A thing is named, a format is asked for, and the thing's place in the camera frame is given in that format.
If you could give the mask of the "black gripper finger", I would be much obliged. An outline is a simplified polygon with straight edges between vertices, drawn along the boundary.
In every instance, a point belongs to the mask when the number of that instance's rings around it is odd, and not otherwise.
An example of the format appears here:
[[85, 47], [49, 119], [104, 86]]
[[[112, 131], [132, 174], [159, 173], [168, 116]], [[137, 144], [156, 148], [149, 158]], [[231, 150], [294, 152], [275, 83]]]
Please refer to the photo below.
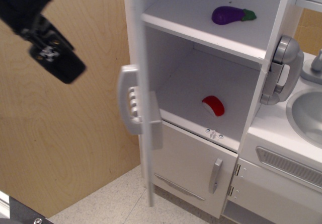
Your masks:
[[65, 84], [71, 84], [86, 70], [86, 65], [68, 48], [32, 46], [29, 53], [45, 70]]

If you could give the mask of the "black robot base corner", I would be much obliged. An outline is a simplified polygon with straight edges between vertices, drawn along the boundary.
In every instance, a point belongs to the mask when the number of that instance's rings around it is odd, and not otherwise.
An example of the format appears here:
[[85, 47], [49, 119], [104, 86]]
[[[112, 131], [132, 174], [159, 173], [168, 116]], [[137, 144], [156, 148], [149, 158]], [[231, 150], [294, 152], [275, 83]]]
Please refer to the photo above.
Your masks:
[[1, 191], [1, 223], [52, 223], [48, 218]]

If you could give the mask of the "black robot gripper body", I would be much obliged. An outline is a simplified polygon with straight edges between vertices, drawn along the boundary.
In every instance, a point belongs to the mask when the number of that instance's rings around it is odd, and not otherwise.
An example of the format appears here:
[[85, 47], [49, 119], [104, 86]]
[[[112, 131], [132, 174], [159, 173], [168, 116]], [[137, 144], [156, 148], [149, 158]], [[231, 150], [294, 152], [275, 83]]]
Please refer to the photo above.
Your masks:
[[1, 0], [1, 20], [15, 34], [30, 41], [39, 49], [46, 47], [45, 34], [52, 30], [73, 50], [68, 40], [42, 16], [43, 9], [51, 0]]

